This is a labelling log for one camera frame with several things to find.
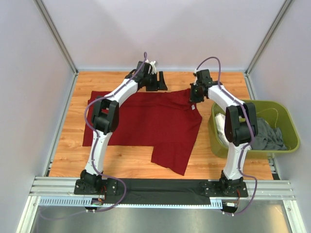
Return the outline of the red t-shirt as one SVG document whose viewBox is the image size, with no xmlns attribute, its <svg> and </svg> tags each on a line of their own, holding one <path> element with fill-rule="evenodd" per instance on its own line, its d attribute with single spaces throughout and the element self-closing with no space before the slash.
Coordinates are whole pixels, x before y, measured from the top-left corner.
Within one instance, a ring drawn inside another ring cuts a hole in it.
<svg viewBox="0 0 311 233">
<path fill-rule="evenodd" d="M 184 175 L 202 117 L 190 90 L 138 92 L 120 107 L 110 146 L 152 146 L 151 161 Z"/>
</svg>

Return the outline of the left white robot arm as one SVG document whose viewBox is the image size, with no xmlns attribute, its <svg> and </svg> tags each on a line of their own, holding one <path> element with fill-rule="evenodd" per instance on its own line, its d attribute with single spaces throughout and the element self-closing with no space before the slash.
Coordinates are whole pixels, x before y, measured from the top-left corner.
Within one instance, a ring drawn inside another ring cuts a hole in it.
<svg viewBox="0 0 311 233">
<path fill-rule="evenodd" d="M 129 72 L 112 92 L 97 97 L 85 110 L 86 125 L 93 131 L 89 159 L 80 179 L 76 181 L 74 194 L 102 195 L 108 184 L 103 179 L 104 156 L 112 133 L 117 129 L 121 105 L 138 90 L 167 90 L 163 72 L 156 70 L 157 61 L 139 61 L 137 68 Z"/>
</svg>

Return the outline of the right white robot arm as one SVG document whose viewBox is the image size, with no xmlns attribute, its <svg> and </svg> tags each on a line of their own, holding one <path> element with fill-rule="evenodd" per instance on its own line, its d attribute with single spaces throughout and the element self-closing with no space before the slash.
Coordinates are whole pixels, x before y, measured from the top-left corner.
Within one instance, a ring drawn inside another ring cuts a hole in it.
<svg viewBox="0 0 311 233">
<path fill-rule="evenodd" d="M 230 196 L 243 186 L 243 166 L 251 142 L 258 134 L 255 105 L 246 103 L 229 93 L 219 82 L 213 81 L 208 69 L 195 71 L 190 84 L 190 101 L 200 103 L 213 100 L 225 112 L 225 136 L 229 142 L 227 161 L 216 189 Z"/>
</svg>

